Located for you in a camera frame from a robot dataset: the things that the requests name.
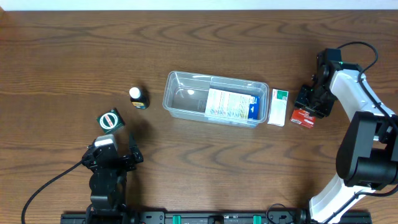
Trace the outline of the red medicine box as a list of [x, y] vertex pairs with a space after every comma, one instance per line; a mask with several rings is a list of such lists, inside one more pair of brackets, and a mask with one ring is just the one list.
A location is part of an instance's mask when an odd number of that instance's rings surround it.
[[310, 116], [308, 111], [302, 109], [294, 109], [290, 121], [306, 128], [313, 128], [316, 117]]

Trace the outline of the white green medicine box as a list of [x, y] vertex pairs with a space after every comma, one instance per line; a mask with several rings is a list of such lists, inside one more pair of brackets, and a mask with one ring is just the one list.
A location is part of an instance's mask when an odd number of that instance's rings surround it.
[[285, 90], [272, 90], [271, 108], [269, 112], [268, 124], [283, 127], [287, 109], [289, 92]]

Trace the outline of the clear plastic container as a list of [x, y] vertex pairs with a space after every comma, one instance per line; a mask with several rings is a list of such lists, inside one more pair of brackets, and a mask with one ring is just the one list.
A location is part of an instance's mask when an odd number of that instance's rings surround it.
[[[260, 98], [258, 119], [233, 119], [205, 114], [209, 89], [254, 95]], [[245, 128], [255, 128], [268, 116], [269, 86], [262, 82], [172, 71], [167, 79], [163, 107], [175, 118]]]

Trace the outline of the blue white medicine box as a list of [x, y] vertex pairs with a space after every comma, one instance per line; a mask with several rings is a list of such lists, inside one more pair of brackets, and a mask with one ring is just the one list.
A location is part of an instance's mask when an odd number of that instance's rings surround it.
[[258, 96], [211, 88], [205, 114], [233, 119], [258, 119], [259, 103]]

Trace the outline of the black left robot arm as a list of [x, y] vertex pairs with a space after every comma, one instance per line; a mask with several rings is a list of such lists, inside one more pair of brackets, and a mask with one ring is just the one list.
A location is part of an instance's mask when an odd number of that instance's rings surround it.
[[91, 144], [83, 165], [93, 172], [89, 181], [93, 208], [98, 213], [126, 213], [127, 172], [136, 168], [134, 155], [119, 156], [113, 143]]

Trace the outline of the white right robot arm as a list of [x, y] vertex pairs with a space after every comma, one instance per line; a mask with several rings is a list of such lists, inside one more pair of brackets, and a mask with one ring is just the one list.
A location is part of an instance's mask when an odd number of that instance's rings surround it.
[[[254, 128], [283, 126], [288, 93], [265, 83], [188, 72], [168, 76], [163, 106], [175, 118]], [[397, 186], [397, 115], [368, 85], [365, 70], [340, 59], [319, 59], [313, 84], [301, 87], [296, 108], [324, 118], [339, 101], [350, 124], [336, 156], [336, 174], [292, 214], [293, 223], [341, 223], [365, 216], [348, 210], [365, 196], [383, 197]]]

